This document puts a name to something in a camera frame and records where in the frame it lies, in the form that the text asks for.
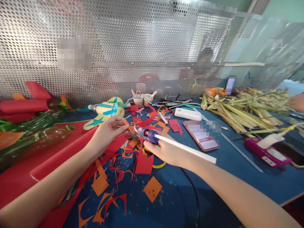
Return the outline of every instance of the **smartphone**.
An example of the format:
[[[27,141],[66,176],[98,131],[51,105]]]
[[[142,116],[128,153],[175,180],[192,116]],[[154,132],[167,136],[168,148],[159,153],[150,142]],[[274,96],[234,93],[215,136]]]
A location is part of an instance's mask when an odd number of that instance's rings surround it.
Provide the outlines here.
[[[200,121],[188,120],[184,121],[183,125],[204,152],[219,148],[219,144],[208,135]]]

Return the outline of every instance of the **pink device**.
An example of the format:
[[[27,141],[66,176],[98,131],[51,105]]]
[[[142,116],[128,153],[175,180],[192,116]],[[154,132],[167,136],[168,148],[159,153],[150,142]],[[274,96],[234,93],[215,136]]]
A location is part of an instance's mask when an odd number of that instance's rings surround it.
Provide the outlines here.
[[[284,154],[277,151],[274,147],[261,148],[257,143],[261,141],[260,138],[250,138],[245,141],[245,146],[249,147],[261,159],[263,159],[271,167],[281,167],[291,163],[291,159]]]

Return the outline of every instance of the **bottle cap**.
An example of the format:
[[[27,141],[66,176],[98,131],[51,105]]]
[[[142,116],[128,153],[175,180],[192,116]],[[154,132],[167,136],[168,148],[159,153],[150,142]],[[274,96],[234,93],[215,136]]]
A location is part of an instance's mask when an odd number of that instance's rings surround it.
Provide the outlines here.
[[[73,125],[66,125],[66,129],[68,130],[68,131],[72,131],[72,130],[74,130],[75,129],[75,127],[73,126]]]

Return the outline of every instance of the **hand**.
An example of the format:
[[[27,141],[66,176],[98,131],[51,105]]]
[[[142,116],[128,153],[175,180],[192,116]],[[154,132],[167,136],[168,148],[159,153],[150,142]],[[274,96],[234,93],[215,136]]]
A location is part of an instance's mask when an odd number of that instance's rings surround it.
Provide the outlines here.
[[[304,112],[304,93],[289,98],[289,106],[292,109]]]
[[[167,133],[157,131],[159,135],[164,136],[166,138],[174,140]],[[185,166],[185,161],[188,160],[189,154],[188,152],[173,146],[167,142],[162,141],[161,139],[158,141],[158,145],[150,143],[148,141],[144,141],[144,146],[150,150],[153,154],[159,157],[164,162],[174,165],[174,166]]]
[[[116,136],[129,132],[128,125],[124,124],[123,121],[125,121],[123,117],[113,116],[101,123],[85,149],[100,156]]]

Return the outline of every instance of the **orange toy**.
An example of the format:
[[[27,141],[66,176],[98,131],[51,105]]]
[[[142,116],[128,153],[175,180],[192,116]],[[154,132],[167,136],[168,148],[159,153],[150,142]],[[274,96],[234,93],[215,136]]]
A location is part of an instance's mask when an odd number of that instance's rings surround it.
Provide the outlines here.
[[[207,88],[207,89],[205,89],[205,93],[209,97],[215,97],[217,94],[219,94],[220,97],[226,96],[226,90],[224,88],[220,88],[220,87]]]

